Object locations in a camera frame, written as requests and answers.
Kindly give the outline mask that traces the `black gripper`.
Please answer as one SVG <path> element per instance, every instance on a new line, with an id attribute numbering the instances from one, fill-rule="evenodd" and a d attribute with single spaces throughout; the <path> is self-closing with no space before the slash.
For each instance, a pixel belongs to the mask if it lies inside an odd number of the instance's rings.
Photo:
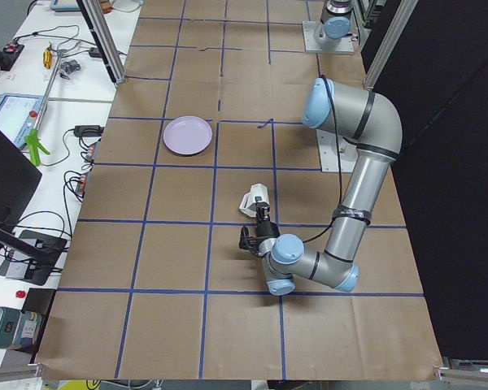
<path id="1" fill-rule="evenodd" d="M 270 211 L 269 206 L 256 206 L 255 209 L 256 237 L 251 239 L 251 249 L 256 257 L 269 253 L 280 235 L 278 226 L 271 222 Z"/>

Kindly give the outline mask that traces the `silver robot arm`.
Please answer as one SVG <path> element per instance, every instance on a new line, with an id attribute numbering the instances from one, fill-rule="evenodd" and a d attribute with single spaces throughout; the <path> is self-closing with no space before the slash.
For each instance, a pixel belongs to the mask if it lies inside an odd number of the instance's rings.
<path id="1" fill-rule="evenodd" d="M 364 73 L 351 45 L 353 6 L 326 1 L 312 21 L 281 18 L 270 27 L 277 213 L 284 225 L 326 225 L 342 199 L 355 149 L 334 130 L 311 128 L 305 101 L 312 84 L 354 84 Z"/>
<path id="2" fill-rule="evenodd" d="M 390 164 L 399 157 L 402 124 L 393 103 L 383 95 L 332 81 L 315 79 L 307 96 L 303 124 L 330 132 L 336 139 L 355 143 L 357 159 L 326 231 L 325 249 L 309 249 L 305 241 L 281 234 L 270 219 L 268 189 L 254 184 L 242 198 L 240 211 L 255 218 L 255 235 L 246 227 L 239 247 L 262 262 L 268 291 L 284 296 L 294 291 L 300 276 L 341 292 L 357 285 L 359 268 L 354 259 Z"/>

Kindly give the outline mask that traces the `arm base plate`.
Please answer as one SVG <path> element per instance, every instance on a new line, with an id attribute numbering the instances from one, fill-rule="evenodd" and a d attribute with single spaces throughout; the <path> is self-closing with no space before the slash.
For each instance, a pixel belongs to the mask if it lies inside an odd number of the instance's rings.
<path id="1" fill-rule="evenodd" d="M 360 141 L 349 141 L 332 131 L 316 130 L 321 170 L 351 173 L 359 178 L 385 176 L 393 161 L 383 149 Z"/>
<path id="2" fill-rule="evenodd" d="M 305 51 L 308 53 L 353 54 L 355 51 L 351 37 L 328 37 L 320 21 L 303 21 L 302 30 Z"/>

